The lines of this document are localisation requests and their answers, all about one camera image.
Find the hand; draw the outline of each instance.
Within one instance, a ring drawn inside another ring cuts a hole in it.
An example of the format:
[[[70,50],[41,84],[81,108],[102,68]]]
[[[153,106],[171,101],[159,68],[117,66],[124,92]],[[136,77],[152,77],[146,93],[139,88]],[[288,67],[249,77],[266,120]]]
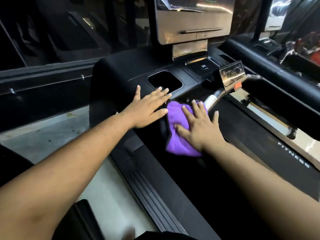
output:
[[[181,125],[175,125],[177,133],[183,137],[195,150],[202,152],[208,147],[222,146],[224,140],[218,124],[219,112],[216,111],[212,122],[206,113],[203,102],[196,103],[192,101],[194,115],[189,110],[182,106],[183,113],[189,123],[190,130],[183,128]]]
[[[130,121],[130,129],[145,127],[168,113],[166,108],[155,112],[172,96],[171,93],[167,94],[169,92],[168,88],[161,90],[162,88],[159,87],[143,99],[140,99],[140,86],[137,86],[132,103],[121,112]]]

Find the finger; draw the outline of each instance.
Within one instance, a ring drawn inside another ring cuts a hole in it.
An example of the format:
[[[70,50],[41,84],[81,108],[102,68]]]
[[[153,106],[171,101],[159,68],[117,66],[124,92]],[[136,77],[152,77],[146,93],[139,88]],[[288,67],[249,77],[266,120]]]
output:
[[[168,113],[168,109],[167,108],[162,108],[159,109],[158,111],[153,112],[152,114],[150,114],[150,124],[160,118],[162,118],[163,116],[165,116]]]
[[[138,85],[137,86],[137,89],[136,89],[136,94],[134,95],[133,97],[133,100],[140,100],[140,90],[141,90],[141,87]]]
[[[154,90],[153,92],[151,92],[150,94],[144,96],[144,99],[147,99],[155,94],[157,94],[158,92],[160,92],[162,90],[162,87],[158,87],[156,90]]]
[[[156,100],[153,101],[153,105],[154,105],[154,110],[156,110],[157,108],[159,108],[162,104],[164,104],[166,101],[168,101],[171,98],[172,94],[166,94],[162,97],[157,98]]]
[[[218,122],[219,122],[219,111],[217,110],[216,112],[214,112],[212,123],[218,124]]]
[[[205,109],[205,105],[203,104],[202,101],[200,101],[200,102],[198,103],[198,107],[199,107],[202,115],[203,115],[205,118],[207,118],[208,120],[210,120],[210,118],[209,118],[209,116],[208,116],[208,114],[207,114],[207,111],[206,111],[206,109]]]
[[[179,136],[181,136],[183,139],[185,139],[187,142],[189,141],[191,132],[185,128],[182,127],[182,125],[176,124],[174,125],[174,128],[176,129],[176,132]]]
[[[199,106],[195,100],[192,101],[193,113],[196,118],[202,117],[202,112],[199,109]]]
[[[190,113],[190,111],[186,108],[185,105],[182,106],[182,111],[186,116],[186,120],[188,121],[189,125],[191,125],[191,123],[195,120],[195,117],[192,113]]]
[[[169,88],[166,88],[163,91],[159,91],[156,94],[154,94],[153,96],[151,96],[150,99],[151,100],[156,100],[158,98],[161,98],[161,97],[165,96],[168,92],[169,92]]]

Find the orange sticker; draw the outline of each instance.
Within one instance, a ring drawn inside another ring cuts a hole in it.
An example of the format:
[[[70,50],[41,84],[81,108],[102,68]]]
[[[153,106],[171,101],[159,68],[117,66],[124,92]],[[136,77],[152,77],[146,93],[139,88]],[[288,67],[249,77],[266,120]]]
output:
[[[237,84],[234,85],[234,90],[237,91],[239,88],[242,88],[241,82],[238,82]]]

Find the purple microfiber cloth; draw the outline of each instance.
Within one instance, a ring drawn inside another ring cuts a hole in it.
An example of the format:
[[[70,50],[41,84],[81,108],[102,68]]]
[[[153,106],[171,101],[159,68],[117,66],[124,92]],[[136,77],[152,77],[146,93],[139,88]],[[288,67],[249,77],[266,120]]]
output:
[[[183,105],[193,114],[193,109],[188,104],[171,101],[167,105],[168,126],[171,136],[165,150],[179,156],[201,157],[202,154],[196,151],[184,138],[179,136],[174,128],[174,125],[182,125],[185,129],[190,129],[187,118],[182,111]]]

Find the cup holder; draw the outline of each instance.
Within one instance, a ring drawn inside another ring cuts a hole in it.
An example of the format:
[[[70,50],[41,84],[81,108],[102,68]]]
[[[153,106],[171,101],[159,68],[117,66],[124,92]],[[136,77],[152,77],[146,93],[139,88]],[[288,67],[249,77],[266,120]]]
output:
[[[182,87],[182,82],[168,71],[161,71],[148,77],[148,82],[154,88],[169,88],[169,92],[173,92]]]

